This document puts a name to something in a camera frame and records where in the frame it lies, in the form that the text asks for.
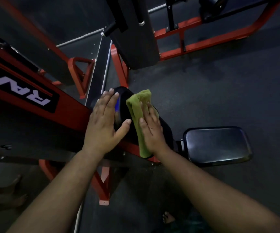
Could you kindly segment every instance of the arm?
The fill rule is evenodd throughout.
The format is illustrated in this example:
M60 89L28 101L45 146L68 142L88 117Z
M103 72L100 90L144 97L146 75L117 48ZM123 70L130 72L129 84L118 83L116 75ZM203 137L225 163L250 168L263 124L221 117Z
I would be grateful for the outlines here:
M169 170L216 232L280 232L280 218L255 200L209 175L166 144L151 105L139 123L148 149Z
M130 119L114 132L115 104L119 95L113 94L113 89L105 91L94 107L82 150L31 203L7 233L68 231L98 163L129 130Z

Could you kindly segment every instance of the right hand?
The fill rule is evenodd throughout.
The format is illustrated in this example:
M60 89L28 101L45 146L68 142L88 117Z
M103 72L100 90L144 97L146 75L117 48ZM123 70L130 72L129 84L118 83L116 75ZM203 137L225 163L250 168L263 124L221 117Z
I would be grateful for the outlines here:
M149 111L143 108L142 102L141 107L144 119L140 118L139 125L144 135L146 147L153 153L153 155L163 153L165 150L169 149L169 147L165 141L160 120L157 118L155 111L149 102L147 103Z

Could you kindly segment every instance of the left hand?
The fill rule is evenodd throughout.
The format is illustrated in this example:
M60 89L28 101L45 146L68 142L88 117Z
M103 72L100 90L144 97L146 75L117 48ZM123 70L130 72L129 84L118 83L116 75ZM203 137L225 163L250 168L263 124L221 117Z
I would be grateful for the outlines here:
M100 160L121 141L129 131L131 124L131 120L127 119L115 132L114 114L119 94L113 94L112 88L109 92L104 91L97 101L89 117L82 149L86 154L96 156Z

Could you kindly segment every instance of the logo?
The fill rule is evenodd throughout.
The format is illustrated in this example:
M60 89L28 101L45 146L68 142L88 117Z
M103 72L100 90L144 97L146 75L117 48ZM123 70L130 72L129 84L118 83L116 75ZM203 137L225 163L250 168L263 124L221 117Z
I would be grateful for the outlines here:
M15 80L10 79L9 77L6 77L6 76L1 77L0 85L6 84L6 83L10 84L11 91L13 91L21 96L25 96L26 98L28 98L42 106L44 106L50 102L49 99L43 99L43 98L39 97L38 90L31 91L29 88L22 88L22 87L18 86L18 84Z

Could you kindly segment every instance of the gym floor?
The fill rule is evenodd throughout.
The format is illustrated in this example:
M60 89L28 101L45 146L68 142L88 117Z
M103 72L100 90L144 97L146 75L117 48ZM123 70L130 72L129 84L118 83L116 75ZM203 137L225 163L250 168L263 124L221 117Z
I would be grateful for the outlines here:
M166 21L163 11L151 14L155 30L165 27L161 22ZM260 11L262 7L190 30L186 34L187 43L242 27ZM177 13L183 14L177 21L192 17L194 12L183 13L178 6ZM159 40L160 51L177 48L177 37L172 39ZM119 82L111 61L106 89L116 86ZM192 127L244 129L254 152L253 159L206 171L280 216L280 6L269 22L247 39L131 71L129 89L134 93L151 90L152 103L172 128L176 140L182 139L184 131ZM5 167L14 176L6 174ZM162 225L164 211L184 218L192 209L162 166L114 171L114 178L121 180L109 206L99 206L94 190L88 190L80 233L151 232ZM32 200L47 184L37 167L0 164L0 184L9 183L20 172L26 174L22 187L25 192L32 192ZM32 180L37 186L29 187ZM1 212L0 232L5 232L19 213Z

